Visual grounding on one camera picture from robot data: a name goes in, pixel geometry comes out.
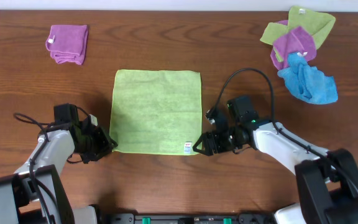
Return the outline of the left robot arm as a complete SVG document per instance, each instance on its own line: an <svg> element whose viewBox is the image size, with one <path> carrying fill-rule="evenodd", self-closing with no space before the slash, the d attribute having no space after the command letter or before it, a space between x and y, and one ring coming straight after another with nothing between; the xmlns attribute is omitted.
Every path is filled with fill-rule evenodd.
<svg viewBox="0 0 358 224"><path fill-rule="evenodd" d="M0 223L103 223L97 205L71 207L60 174L74 154L84 164L117 147L92 114L80 120L73 104L54 107L54 121L40 123L21 113L15 119L40 128L37 146L13 174L0 177Z"/></svg>

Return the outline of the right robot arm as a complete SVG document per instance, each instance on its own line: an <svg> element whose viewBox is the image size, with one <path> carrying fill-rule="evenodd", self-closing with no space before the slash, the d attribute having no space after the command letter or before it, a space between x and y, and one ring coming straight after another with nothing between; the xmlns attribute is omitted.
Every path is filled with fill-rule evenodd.
<svg viewBox="0 0 358 224"><path fill-rule="evenodd" d="M358 166L346 149L330 151L289 132L279 122L260 118L247 96L227 101L234 119L212 107L205 114L216 129L203 133L193 150L206 156L237 154L245 145L268 154L296 177L306 223L358 223Z"/></svg>

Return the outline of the green microfibre cloth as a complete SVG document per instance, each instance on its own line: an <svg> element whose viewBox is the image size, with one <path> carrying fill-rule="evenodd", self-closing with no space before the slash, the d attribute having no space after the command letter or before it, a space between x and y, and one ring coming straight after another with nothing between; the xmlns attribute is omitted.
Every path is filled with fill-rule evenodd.
<svg viewBox="0 0 358 224"><path fill-rule="evenodd" d="M109 134L118 152L192 156L202 112L200 73L122 69L115 76Z"/></svg>

